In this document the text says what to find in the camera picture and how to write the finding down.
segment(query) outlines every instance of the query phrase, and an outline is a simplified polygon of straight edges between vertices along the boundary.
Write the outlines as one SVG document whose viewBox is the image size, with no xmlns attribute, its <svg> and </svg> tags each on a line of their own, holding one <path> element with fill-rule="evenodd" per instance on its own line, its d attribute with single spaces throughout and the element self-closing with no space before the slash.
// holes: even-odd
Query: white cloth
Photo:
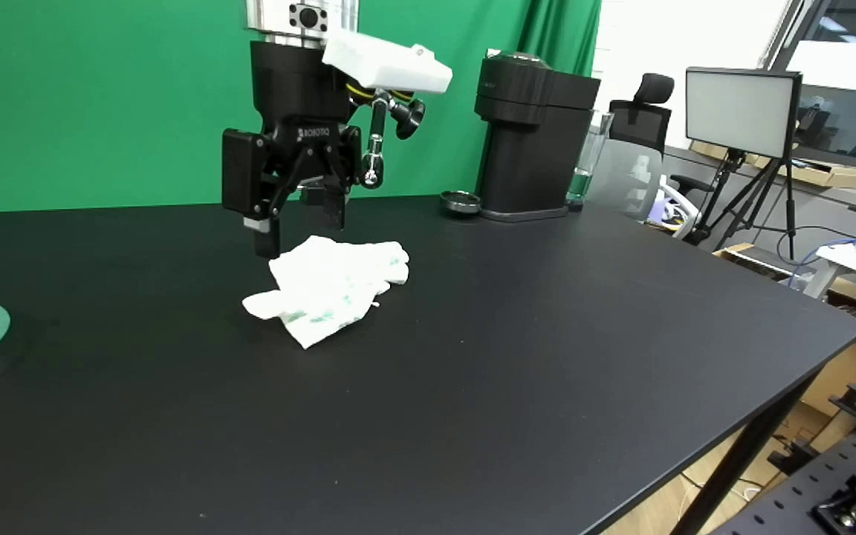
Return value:
<svg viewBox="0 0 856 535">
<path fill-rule="evenodd" d="M 340 245 L 306 239 L 272 263 L 280 291 L 249 294 L 243 310 L 282 328 L 312 349 L 365 319 L 379 294 L 408 282 L 408 254 L 399 242 Z"/>
</svg>

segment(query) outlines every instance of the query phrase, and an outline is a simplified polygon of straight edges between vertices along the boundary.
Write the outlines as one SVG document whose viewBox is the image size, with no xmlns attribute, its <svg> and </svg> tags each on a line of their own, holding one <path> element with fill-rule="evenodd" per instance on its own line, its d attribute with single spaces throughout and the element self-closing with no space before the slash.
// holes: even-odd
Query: black tabletop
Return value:
<svg viewBox="0 0 856 535">
<path fill-rule="evenodd" d="M 347 220 L 410 282 L 300 352 L 219 209 L 0 215 L 0 535 L 582 532 L 856 340 L 607 211 Z"/>
</svg>

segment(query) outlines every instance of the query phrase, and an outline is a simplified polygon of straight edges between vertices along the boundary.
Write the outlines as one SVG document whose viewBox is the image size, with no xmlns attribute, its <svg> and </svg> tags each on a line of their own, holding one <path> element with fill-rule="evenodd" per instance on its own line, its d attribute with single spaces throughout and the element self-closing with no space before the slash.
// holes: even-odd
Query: green screen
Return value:
<svg viewBox="0 0 856 535">
<path fill-rule="evenodd" d="M 517 50 L 539 23 L 557 35 L 539 47 L 576 56 L 557 68 L 582 72 L 576 64 L 593 53 L 600 0 L 581 4 L 581 17 L 557 17 L 558 6 L 364 0 L 364 32 L 419 43 L 456 72 L 445 96 L 425 96 L 422 132 L 390 139 L 379 196 L 474 188 L 484 50 Z M 249 40 L 243 0 L 4 0 L 0 211 L 217 203 L 222 127 L 258 127 Z"/>
</svg>

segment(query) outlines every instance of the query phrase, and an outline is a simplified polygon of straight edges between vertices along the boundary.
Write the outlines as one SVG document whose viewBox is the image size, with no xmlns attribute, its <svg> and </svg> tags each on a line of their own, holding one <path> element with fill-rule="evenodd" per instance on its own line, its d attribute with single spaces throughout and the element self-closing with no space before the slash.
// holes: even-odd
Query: equipment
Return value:
<svg viewBox="0 0 856 535">
<path fill-rule="evenodd" d="M 778 166 L 784 165 L 784 211 L 793 257 L 792 144 L 801 87 L 802 75 L 798 72 L 686 68 L 686 138 L 729 150 L 729 162 L 716 171 L 716 188 L 702 211 L 702 223 L 686 242 L 702 245 L 729 215 L 734 217 L 722 233 L 720 246 L 743 220 L 752 227 Z M 722 209 L 716 220 L 711 220 L 729 175 L 747 165 L 747 156 L 765 156 L 771 165 Z"/>
<path fill-rule="evenodd" d="M 569 209 L 600 80 L 548 68 L 539 56 L 494 53 L 481 66 L 477 114 L 490 121 L 480 196 L 490 217 Z"/>
<path fill-rule="evenodd" d="M 246 0 L 252 104 L 263 135 L 222 132 L 222 209 L 243 217 L 264 258 L 282 254 L 280 215 L 295 191 L 346 223 L 353 185 L 381 188 L 384 127 L 408 139 L 425 119 L 414 92 L 445 92 L 451 68 L 425 47 L 399 47 L 356 31 L 356 0 Z M 347 126 L 371 108 L 370 153 Z"/>
</svg>

